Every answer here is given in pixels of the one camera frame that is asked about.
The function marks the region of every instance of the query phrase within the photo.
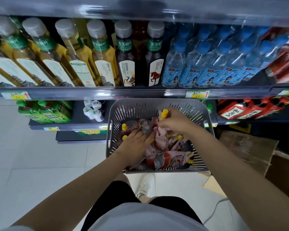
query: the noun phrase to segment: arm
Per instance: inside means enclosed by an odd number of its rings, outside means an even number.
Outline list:
[[[154,135],[133,131],[110,157],[47,197],[13,226],[72,231],[109,184],[127,166],[140,162],[153,139]]]
[[[289,230],[289,197],[177,109],[162,127],[191,140],[235,209],[252,230]]]

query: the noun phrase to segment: tile floor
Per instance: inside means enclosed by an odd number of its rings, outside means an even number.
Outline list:
[[[57,144],[55,132],[32,131],[15,102],[0,100],[0,229],[105,159],[105,144]],[[134,191],[144,174],[127,175]],[[198,173],[156,173],[156,195],[185,199],[204,222],[223,199],[204,189]],[[82,220],[75,230],[80,230]],[[206,223],[211,231],[248,230],[229,201]]]

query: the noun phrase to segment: white sneaker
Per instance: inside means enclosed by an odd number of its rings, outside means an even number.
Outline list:
[[[148,173],[142,179],[136,197],[139,198],[141,195],[147,197],[155,196],[155,176],[152,173]]]

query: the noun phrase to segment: hand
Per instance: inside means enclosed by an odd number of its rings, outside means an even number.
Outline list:
[[[134,130],[115,152],[126,162],[126,166],[138,165],[154,137],[154,133],[147,136],[142,131]]]
[[[193,132],[193,129],[201,128],[197,124],[189,120],[182,112],[180,112],[176,108],[170,107],[168,111],[168,116],[170,117],[159,121],[158,125],[160,127],[169,128],[172,131],[185,136],[189,136]]]

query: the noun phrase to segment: shopping basket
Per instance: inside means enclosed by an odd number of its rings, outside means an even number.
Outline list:
[[[206,106],[195,99],[147,99],[147,98],[125,98],[116,101],[111,109],[108,120],[106,157],[109,157],[117,147],[114,143],[118,140],[117,134],[122,130],[121,125],[129,120],[147,119],[158,116],[158,111],[174,107],[183,112],[190,120],[204,128],[204,123],[208,123],[208,131],[214,135],[212,122]],[[197,153],[197,150],[190,141],[185,144],[187,151],[194,153],[193,164],[188,168],[180,169],[156,169],[156,170],[124,170],[124,173],[141,172],[195,172],[208,171],[207,166]]]

